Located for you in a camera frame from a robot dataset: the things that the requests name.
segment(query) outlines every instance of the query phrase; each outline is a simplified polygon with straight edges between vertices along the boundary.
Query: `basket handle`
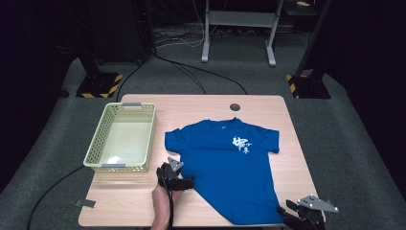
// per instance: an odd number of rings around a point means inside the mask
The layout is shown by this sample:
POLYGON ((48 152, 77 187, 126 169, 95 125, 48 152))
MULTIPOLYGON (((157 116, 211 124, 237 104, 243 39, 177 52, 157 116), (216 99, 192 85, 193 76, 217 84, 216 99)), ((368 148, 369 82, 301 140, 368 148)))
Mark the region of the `basket handle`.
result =
POLYGON ((141 103, 122 103, 123 106, 141 106, 141 103))
POLYGON ((125 168, 125 164, 101 164, 102 168, 125 168))

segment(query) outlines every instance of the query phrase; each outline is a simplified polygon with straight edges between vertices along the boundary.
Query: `white printed logo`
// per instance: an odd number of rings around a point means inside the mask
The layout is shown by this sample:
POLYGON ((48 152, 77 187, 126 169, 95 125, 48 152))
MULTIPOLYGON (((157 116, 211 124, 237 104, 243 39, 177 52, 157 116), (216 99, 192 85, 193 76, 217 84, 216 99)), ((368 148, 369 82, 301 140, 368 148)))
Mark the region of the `white printed logo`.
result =
POLYGON ((239 137, 233 138, 233 145, 238 147, 238 150, 242 151, 247 154, 249 152, 248 147, 252 146, 252 144, 248 143, 247 139, 241 139, 239 137))

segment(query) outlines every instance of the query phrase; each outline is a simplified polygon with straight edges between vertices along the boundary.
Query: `gray carpet floor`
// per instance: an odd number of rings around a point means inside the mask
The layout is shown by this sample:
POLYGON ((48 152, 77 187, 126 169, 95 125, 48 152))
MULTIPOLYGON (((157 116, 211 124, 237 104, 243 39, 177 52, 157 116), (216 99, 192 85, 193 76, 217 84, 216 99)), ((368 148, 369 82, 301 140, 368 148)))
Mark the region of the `gray carpet floor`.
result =
MULTIPOLYGON (((307 36, 277 34, 275 68, 267 64, 265 39, 257 35, 213 41, 208 63, 200 61, 202 44, 165 46, 158 48, 158 55, 237 81, 250 95, 281 95, 285 99, 319 198, 331 200, 340 209, 338 214, 326 213, 327 229, 405 229, 405 200, 345 89, 325 75, 330 100, 292 97, 286 75, 295 73, 307 36)), ((105 63, 100 69, 126 78, 137 67, 133 63, 105 63)), ((208 94, 244 94, 234 82, 189 70, 208 94)), ((71 96, 58 99, 42 134, 0 195, 0 229, 26 228, 30 212, 44 192, 82 165, 104 106, 117 97, 116 92, 109 99, 76 98, 85 74, 75 60, 64 83, 71 96)), ((191 78, 153 56, 122 83, 118 100, 125 94, 203 94, 191 78)), ((62 180, 38 205, 31 229, 83 229, 75 202, 86 197, 93 174, 83 168, 62 180)))

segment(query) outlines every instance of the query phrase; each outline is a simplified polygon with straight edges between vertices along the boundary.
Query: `yellow and black hazard tape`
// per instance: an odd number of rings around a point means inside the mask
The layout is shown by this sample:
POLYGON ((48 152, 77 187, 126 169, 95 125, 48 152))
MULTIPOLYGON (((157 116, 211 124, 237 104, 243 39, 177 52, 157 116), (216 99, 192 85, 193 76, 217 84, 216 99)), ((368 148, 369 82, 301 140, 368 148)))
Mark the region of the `yellow and black hazard tape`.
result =
MULTIPOLYGON (((290 92, 292 93, 293 98, 300 98, 298 94, 298 89, 293 81, 293 77, 291 75, 286 75, 287 82, 289 83, 290 92)), ((301 78, 307 78, 306 75, 301 75, 301 78)))
POLYGON ((120 80, 123 78, 123 75, 119 75, 114 79, 113 86, 110 88, 110 90, 106 93, 103 94, 97 94, 97 93, 78 93, 77 97, 79 98, 111 98, 113 97, 114 93, 116 90, 119 88, 119 83, 120 80))

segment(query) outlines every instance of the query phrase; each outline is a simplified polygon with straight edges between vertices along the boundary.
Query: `desk leg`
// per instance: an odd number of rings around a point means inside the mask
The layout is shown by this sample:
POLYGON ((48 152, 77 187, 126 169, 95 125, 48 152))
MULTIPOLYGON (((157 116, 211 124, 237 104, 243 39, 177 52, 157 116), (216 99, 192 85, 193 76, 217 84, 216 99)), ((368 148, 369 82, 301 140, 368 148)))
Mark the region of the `desk leg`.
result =
POLYGON ((205 30, 204 30, 204 45, 203 45, 203 54, 202 62, 206 63, 209 61, 209 49, 210 49, 210 40, 209 40, 209 17, 210 17, 210 0, 206 0, 206 18, 205 18, 205 30))
POLYGON ((269 65, 272 67, 275 67, 277 65, 277 62, 276 62, 275 56, 274 56, 274 51, 272 50, 272 43, 274 42, 275 32, 278 27, 279 18, 281 16, 282 4, 283 4, 283 0, 279 0, 277 10, 275 12, 274 21, 272 23, 272 30, 271 30, 271 33, 269 34, 269 40, 265 41, 266 53, 268 54, 268 62, 269 62, 269 65))

